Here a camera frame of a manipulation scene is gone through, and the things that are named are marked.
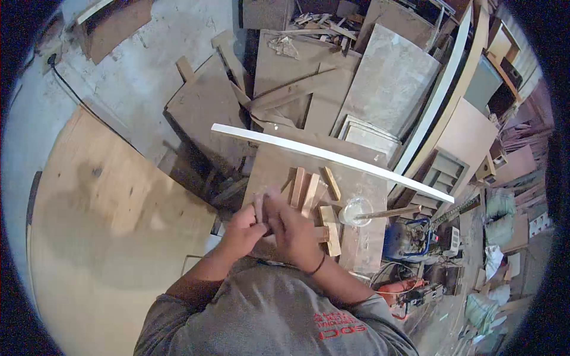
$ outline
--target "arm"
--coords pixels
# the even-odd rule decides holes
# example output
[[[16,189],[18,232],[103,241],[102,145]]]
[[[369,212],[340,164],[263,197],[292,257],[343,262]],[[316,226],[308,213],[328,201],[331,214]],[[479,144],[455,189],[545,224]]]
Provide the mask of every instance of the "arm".
[[[271,193],[264,201],[264,208],[268,224],[275,233],[277,249],[303,272],[316,270],[324,252],[313,236],[313,222],[293,210],[278,194]],[[360,303],[375,294],[329,256],[312,277],[336,304]]]
[[[255,243],[267,232],[264,224],[255,223],[253,205],[238,211],[228,224],[222,241],[185,275],[180,277],[166,294],[202,310],[214,298],[231,266],[247,255]]]

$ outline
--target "bracelet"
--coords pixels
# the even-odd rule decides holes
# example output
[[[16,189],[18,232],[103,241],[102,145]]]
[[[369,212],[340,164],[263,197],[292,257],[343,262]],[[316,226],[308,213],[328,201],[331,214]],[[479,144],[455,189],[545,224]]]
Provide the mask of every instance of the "bracelet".
[[[317,267],[316,270],[312,271],[311,273],[308,273],[307,276],[311,277],[312,275],[317,273],[317,271],[320,270],[320,268],[323,266],[325,258],[327,258],[327,254],[323,252],[323,259],[321,260],[321,263],[319,263],[319,266]]]

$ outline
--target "left hand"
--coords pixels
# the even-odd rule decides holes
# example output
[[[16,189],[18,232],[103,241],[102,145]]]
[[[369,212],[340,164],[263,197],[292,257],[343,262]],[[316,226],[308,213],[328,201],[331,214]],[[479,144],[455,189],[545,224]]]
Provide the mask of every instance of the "left hand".
[[[256,223],[254,207],[248,204],[234,214],[215,250],[227,261],[236,262],[250,253],[266,232],[267,226]]]

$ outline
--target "hand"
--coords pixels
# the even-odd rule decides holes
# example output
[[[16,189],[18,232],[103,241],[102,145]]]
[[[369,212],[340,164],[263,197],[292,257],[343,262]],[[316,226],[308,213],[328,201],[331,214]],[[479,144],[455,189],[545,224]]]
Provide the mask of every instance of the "hand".
[[[266,232],[267,226],[256,224],[253,205],[248,204],[234,214],[214,253],[234,263],[250,253],[255,243]]]
[[[269,192],[263,207],[275,234],[277,251],[302,271],[314,271],[324,252],[317,243],[313,222],[290,207],[278,191]]]

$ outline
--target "right hand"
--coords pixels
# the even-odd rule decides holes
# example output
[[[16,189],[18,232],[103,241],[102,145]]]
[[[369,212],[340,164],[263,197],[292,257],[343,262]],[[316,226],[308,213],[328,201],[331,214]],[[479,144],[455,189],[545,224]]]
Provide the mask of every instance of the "right hand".
[[[315,238],[313,221],[290,207],[279,191],[269,192],[263,205],[267,223],[275,234],[278,252],[303,272],[314,271],[324,252]]]

